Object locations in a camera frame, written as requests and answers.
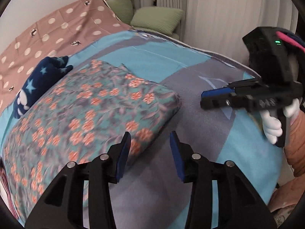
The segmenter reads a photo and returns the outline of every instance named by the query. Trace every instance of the brown polka dot fabric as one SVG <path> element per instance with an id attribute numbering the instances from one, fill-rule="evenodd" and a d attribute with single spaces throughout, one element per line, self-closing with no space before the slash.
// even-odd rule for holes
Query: brown polka dot fabric
<path id="1" fill-rule="evenodd" d="M 37 21 L 0 55 L 0 114 L 46 56 L 73 55 L 104 36 L 130 28 L 103 0 L 78 0 Z"/>

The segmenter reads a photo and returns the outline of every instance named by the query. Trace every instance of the floral pillow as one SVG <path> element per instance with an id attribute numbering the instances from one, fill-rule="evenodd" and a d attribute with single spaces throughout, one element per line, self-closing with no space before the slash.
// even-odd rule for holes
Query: floral pillow
<path id="1" fill-rule="evenodd" d="M 21 220 L 67 162 L 91 161 L 129 131 L 130 165 L 179 107 L 175 92 L 134 76 L 123 65 L 93 60 L 68 74 L 18 121 L 3 148 Z M 87 191 L 85 186 L 85 206 Z"/>

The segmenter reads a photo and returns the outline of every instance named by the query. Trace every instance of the gloved hand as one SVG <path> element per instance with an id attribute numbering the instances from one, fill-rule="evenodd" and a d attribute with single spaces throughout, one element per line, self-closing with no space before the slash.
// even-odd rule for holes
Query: gloved hand
<path id="1" fill-rule="evenodd" d="M 294 99 L 290 106 L 284 108 L 284 115 L 287 118 L 291 118 L 291 124 L 292 124 L 295 121 L 295 119 L 298 117 L 299 111 L 300 111 L 300 101 L 299 99 Z M 263 120 L 264 133 L 268 141 L 274 145 L 277 142 L 278 137 L 280 137 L 283 134 L 282 124 L 277 118 L 270 116 L 268 110 L 260 111 L 260 115 Z"/>

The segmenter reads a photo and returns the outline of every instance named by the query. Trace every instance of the metal screw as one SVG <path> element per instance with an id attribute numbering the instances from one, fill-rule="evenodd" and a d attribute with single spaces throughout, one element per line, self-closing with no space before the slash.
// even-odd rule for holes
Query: metal screw
<path id="1" fill-rule="evenodd" d="M 229 161 L 226 162 L 226 165 L 228 167 L 233 167 L 233 166 L 235 166 L 235 163 L 233 161 L 229 160 Z"/>
<path id="2" fill-rule="evenodd" d="M 192 159 L 195 159 L 195 160 L 201 159 L 201 155 L 198 153 L 193 153 Z"/>
<path id="3" fill-rule="evenodd" d="M 75 166 L 75 162 L 69 162 L 67 163 L 68 168 L 73 168 Z"/>
<path id="4" fill-rule="evenodd" d="M 101 156 L 100 156 L 100 159 L 101 160 L 107 160 L 109 158 L 109 155 L 108 154 L 102 154 Z"/>

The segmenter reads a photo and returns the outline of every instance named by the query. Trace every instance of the navy star blanket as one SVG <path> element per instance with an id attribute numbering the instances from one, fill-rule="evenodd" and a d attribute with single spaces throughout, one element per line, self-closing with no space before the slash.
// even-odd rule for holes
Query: navy star blanket
<path id="1" fill-rule="evenodd" d="M 67 66 L 68 59 L 68 56 L 45 57 L 39 62 L 16 96 L 13 105 L 13 116 L 16 119 L 24 115 L 44 93 L 73 69 L 72 65 Z"/>

